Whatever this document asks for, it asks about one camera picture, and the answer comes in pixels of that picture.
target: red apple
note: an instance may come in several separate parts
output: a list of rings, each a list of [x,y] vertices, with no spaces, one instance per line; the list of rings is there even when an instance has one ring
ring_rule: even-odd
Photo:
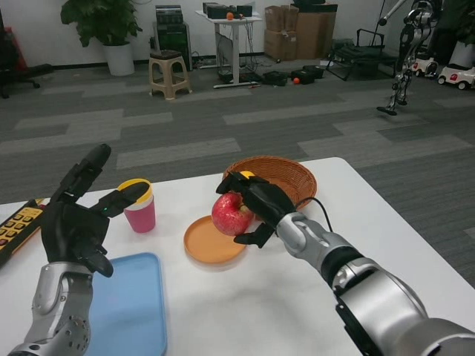
[[[223,234],[244,234],[251,225],[254,214],[244,204],[238,193],[223,194],[213,205],[211,218],[214,226]]]

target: brown cardboard box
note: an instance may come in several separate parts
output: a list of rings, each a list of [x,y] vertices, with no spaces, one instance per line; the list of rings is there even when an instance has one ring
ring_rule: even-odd
[[[282,7],[266,7],[265,13],[267,30],[278,32],[284,29],[284,10]]]
[[[269,31],[295,31],[298,8],[292,5],[266,7],[266,28]]]
[[[299,13],[297,59],[324,58],[332,47],[336,13]]]
[[[284,36],[282,32],[266,30],[264,53],[273,59],[293,61],[297,53],[297,33],[290,31]]]
[[[298,7],[292,5],[282,5],[284,9],[284,29],[285,31],[295,31],[297,28]]]
[[[283,45],[283,59],[284,61],[295,61],[297,58],[297,33],[294,31],[287,32],[284,36]]]

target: plastic stool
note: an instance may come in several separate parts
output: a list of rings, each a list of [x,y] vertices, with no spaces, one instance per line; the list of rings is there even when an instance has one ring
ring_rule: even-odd
[[[172,66],[175,63],[180,63],[183,69],[183,78],[175,76]],[[159,65],[162,70],[162,78],[154,78],[154,65]],[[175,50],[161,50],[150,53],[150,60],[148,62],[148,77],[150,80],[151,91],[150,95],[154,94],[155,90],[161,91],[167,100],[176,99],[176,92],[180,89],[191,90],[191,84],[186,71],[185,61],[180,52]]]

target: red object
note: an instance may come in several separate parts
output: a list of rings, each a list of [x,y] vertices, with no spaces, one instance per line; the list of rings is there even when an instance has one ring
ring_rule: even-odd
[[[244,204],[238,193],[223,194],[213,205],[211,218],[214,226],[223,234],[244,234],[251,225],[254,214]]]
[[[19,58],[18,58],[18,62],[16,63],[16,69],[19,70],[19,71],[27,70],[28,69],[27,62],[23,58],[22,51],[20,50],[20,46],[19,46],[18,42],[16,41],[15,35],[13,34],[13,31],[12,31],[12,28],[11,27],[6,27],[5,32],[10,34],[10,36],[12,38],[13,45],[15,46],[16,50],[18,51]]]
[[[139,233],[149,232],[155,227],[155,203],[152,197],[150,204],[140,210],[124,210],[132,230]]]

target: floor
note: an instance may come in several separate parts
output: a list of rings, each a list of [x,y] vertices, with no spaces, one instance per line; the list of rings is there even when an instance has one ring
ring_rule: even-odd
[[[194,93],[166,102],[148,95],[147,76],[146,66],[126,78],[59,70],[41,89],[12,88],[0,101],[0,203],[50,195],[101,142],[113,154],[94,189],[213,174],[259,154],[340,156],[475,286],[475,90],[415,79],[410,104],[389,117],[375,110],[387,77],[213,90],[216,72],[195,70]]]

